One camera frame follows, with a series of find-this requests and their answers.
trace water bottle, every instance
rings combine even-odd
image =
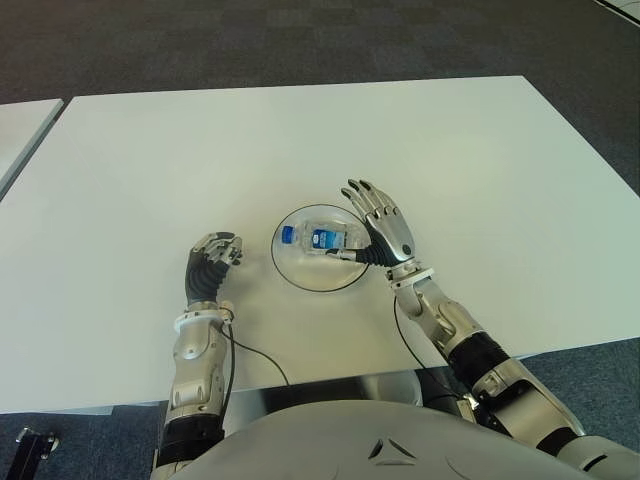
[[[280,232],[284,245],[297,246],[308,254],[324,254],[330,248],[364,248],[366,243],[361,236],[353,225],[337,221],[285,225]]]

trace cable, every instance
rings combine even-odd
[[[436,376],[429,371],[429,369],[425,366],[424,363],[422,363],[420,361],[420,359],[418,358],[418,356],[413,352],[413,350],[411,349],[411,347],[409,346],[409,344],[407,343],[407,339],[404,338],[404,334],[402,333],[402,329],[400,328],[400,322],[398,321],[398,311],[396,309],[396,306],[398,305],[398,297],[393,297],[393,317],[396,320],[396,328],[398,329],[398,333],[400,334],[400,338],[402,339],[402,343],[404,343],[404,346],[407,347],[407,350],[409,350],[409,353],[413,356],[413,358],[416,359],[416,362],[418,362],[420,364],[420,366],[424,369],[425,373],[427,373],[427,375],[429,375],[431,377],[431,379],[437,384],[440,385],[442,387],[443,390],[450,392],[447,394],[447,396],[452,396],[452,397],[456,397],[457,399],[461,399],[462,397],[460,395],[458,395],[456,392],[454,392],[451,388],[445,386],[442,384],[442,382],[440,382]],[[435,400],[438,397],[434,397],[430,400],[428,400],[426,403]]]
[[[287,384],[287,387],[291,386],[291,383],[289,383],[289,379],[287,378],[287,376],[284,373],[284,370],[282,370],[282,368],[280,367],[280,365],[278,364],[278,362],[276,362],[273,358],[271,358],[269,355],[267,355],[264,352],[261,352],[260,350],[256,350],[255,348],[251,348],[248,347],[242,343],[240,343],[237,340],[234,340],[233,338],[230,338],[229,336],[227,336],[226,333],[221,332],[223,337],[228,338],[229,340],[231,340],[232,344],[238,345],[241,348],[244,348],[245,350],[249,350],[250,352],[253,353],[257,353],[258,355],[262,355],[264,358],[266,358],[267,360],[269,360],[271,363],[273,363],[273,365],[278,369],[278,371],[280,372],[280,375],[282,375],[282,378],[284,379],[284,383]]]
[[[227,414],[227,407],[229,406],[229,399],[231,398],[231,389],[233,388],[233,378],[236,373],[236,341],[233,339],[233,328],[231,328],[231,324],[227,325],[229,329],[229,336],[220,329],[220,333],[231,340],[231,373],[229,374],[229,386],[227,387],[227,393],[224,396],[224,401],[222,402],[222,409],[220,410],[220,426],[224,423],[224,416]]]

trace bottle cap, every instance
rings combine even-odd
[[[285,225],[282,227],[282,243],[292,243],[294,231],[295,229],[292,226]]]

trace robot finger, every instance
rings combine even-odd
[[[365,216],[369,212],[367,211],[366,205],[362,202],[358,194],[349,188],[343,188],[340,191],[345,197],[351,200],[351,203],[358,212],[358,215],[360,215],[360,217],[364,220]]]

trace blue label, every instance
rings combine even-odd
[[[311,234],[311,246],[323,250],[344,248],[344,232],[316,229]]]

